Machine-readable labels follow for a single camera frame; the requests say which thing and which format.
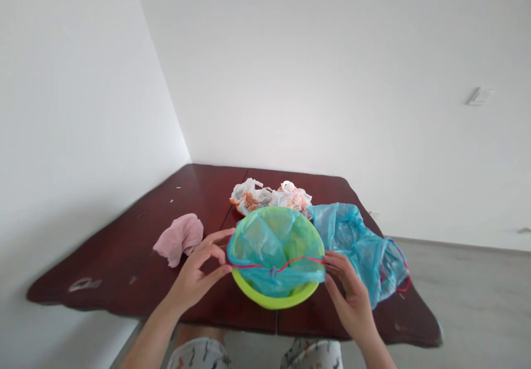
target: hand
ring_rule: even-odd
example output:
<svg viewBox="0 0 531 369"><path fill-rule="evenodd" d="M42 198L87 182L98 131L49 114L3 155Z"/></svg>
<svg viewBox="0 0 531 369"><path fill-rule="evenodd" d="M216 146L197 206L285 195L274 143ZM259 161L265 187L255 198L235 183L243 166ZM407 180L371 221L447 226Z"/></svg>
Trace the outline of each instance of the hand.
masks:
<svg viewBox="0 0 531 369"><path fill-rule="evenodd" d="M369 292L351 262L344 255L332 251L325 252L323 260L329 264L326 271L336 275L345 289L343 297L332 277L326 274L326 289L345 330L358 345L366 339L379 337Z"/></svg>
<svg viewBox="0 0 531 369"><path fill-rule="evenodd" d="M184 263L179 276L177 276L175 283L165 298L169 306L177 308L182 312L186 311L191 306L197 304L218 280L229 272L232 272L232 267L226 264L225 252L219 246L215 245L214 242L232 235L234 230L234 228L231 228L212 233L203 239L195 248L194 252ZM201 271L201 266L210 257L216 257L220 263L220 267L212 273L205 275Z"/></svg>

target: wooden table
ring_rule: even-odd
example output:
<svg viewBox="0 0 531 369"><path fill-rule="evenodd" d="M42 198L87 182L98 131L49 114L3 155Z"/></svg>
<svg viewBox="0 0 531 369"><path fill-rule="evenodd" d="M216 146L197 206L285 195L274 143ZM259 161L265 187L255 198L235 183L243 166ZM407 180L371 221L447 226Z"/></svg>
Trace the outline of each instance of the wooden table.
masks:
<svg viewBox="0 0 531 369"><path fill-rule="evenodd" d="M242 216L228 198L233 187L249 177L272 188L285 180L292 181L312 195L314 205L355 204L366 226L383 237L343 178L189 164L40 277L28 290L28 300L147 318L164 298L184 263L183 259L177 268L169 268L167 260L153 252L160 234L175 218L191 212L202 221L206 235L234 227ZM211 272L217 266L210 259L204 270ZM91 287L76 288L76 282ZM420 347L442 344L439 324L413 284L407 293L395 294L379 303L374 318L386 344L408 343ZM226 276L181 321L269 334L349 339L323 285L296 307L270 311L249 300L232 277Z"/></svg>

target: green bowl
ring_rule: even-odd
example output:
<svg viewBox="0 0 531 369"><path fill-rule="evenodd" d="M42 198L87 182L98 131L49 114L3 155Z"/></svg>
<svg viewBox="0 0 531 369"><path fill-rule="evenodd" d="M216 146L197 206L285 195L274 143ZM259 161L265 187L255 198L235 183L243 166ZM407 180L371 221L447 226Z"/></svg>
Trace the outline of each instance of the green bowl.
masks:
<svg viewBox="0 0 531 369"><path fill-rule="evenodd" d="M259 215L262 217L264 221L266 221L270 226L279 226L279 224L282 224L283 219L285 218L291 218L291 209L287 207L264 207L262 209L253 211L250 213L247 217L245 217L242 221L238 223L238 226L236 228L236 231L232 237L239 237L241 235L241 229L243 229L246 225L246 223L256 215ZM278 221L275 224L270 223L270 221ZM319 253L324 254L325 248L322 244L321 236L317 232L317 229L313 226L313 224L303 215L300 215L295 220L295 223L297 224L298 229L304 229L306 232L309 233L311 238L314 238L316 242L319 243ZM252 286L243 279L241 273L238 271L237 268L233 268L232 270L232 276L234 277L234 280L236 281L236 284L239 286L241 291L249 297L251 300L253 300L258 305L270 309L270 310L278 310L278 309L284 309L284 308L290 308L297 304L302 303L304 300L306 300L308 297L310 297L313 292L317 289L319 286L319 283L317 282L308 282L304 283L302 285L299 285L295 287L289 296L282 297L282 298L275 298L275 297L269 297L262 293L257 292L252 288Z"/></svg>

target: plastic bag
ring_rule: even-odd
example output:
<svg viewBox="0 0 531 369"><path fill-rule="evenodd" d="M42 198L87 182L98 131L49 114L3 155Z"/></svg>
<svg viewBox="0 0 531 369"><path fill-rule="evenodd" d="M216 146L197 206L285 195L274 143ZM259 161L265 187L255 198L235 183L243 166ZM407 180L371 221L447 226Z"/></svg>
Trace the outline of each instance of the plastic bag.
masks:
<svg viewBox="0 0 531 369"><path fill-rule="evenodd" d="M273 199L269 205L288 207L300 211L306 218L311 219L308 214L308 207L311 206L311 196L304 189L296 188L290 181L284 181L278 190L273 191Z"/></svg>
<svg viewBox="0 0 531 369"><path fill-rule="evenodd" d="M289 296L304 283L323 282L323 254L322 240L311 222L285 207L250 213L238 223L227 245L229 262L251 287L277 298Z"/></svg>
<svg viewBox="0 0 531 369"><path fill-rule="evenodd" d="M409 276L403 252L390 238L380 238L368 229L356 205L334 203L308 211L325 249L349 258L369 291L372 309Z"/></svg>
<svg viewBox="0 0 531 369"><path fill-rule="evenodd" d="M251 211L269 206L273 199L273 190L271 188L256 190L256 186L261 188L264 184L252 178L247 178L243 184L237 184L232 190L231 203L236 205L238 212L244 216Z"/></svg>
<svg viewBox="0 0 531 369"><path fill-rule="evenodd" d="M278 190L271 188L256 189L263 187L261 182L248 178L243 184L237 184L232 190L230 201L236 205L236 209L246 216L251 211L267 206L281 206L300 211L306 218L308 207L311 206L311 196L304 189L296 188L290 181L281 183Z"/></svg>

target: pink towel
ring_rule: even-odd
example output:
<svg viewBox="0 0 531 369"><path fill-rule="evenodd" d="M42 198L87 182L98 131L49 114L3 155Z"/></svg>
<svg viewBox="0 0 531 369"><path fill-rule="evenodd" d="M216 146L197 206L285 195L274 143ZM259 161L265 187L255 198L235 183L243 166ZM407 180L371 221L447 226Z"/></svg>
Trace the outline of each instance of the pink towel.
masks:
<svg viewBox="0 0 531 369"><path fill-rule="evenodd" d="M168 266L175 268L184 253L189 256L203 239L203 224L195 214L185 214L173 220L153 246L153 250L168 259Z"/></svg>

